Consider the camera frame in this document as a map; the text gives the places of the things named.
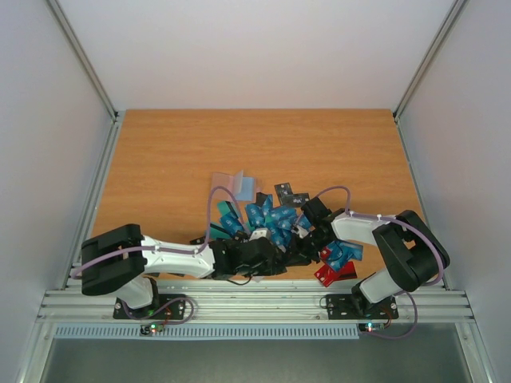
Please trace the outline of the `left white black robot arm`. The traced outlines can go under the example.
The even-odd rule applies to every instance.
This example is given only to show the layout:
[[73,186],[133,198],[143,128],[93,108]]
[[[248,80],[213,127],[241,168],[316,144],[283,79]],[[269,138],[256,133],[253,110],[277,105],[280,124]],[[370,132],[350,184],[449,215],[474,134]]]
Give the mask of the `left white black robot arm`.
[[81,260],[72,277],[81,280],[83,295],[111,294],[129,318],[151,318],[162,310],[163,300],[152,274],[228,280],[279,275],[287,270],[285,254],[268,233],[185,245],[143,235],[137,224],[84,241]]

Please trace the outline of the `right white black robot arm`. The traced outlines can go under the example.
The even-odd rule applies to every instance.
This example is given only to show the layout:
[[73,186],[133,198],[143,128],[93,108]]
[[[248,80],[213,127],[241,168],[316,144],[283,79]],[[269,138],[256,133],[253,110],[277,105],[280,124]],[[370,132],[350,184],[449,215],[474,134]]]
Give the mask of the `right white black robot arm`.
[[415,211],[397,215],[333,212],[318,197],[301,210],[312,230],[295,241],[294,260],[323,261],[335,253],[330,245],[361,243],[378,248],[385,267],[351,288],[349,306],[358,318],[372,315],[392,295],[439,282],[450,265],[446,249]]

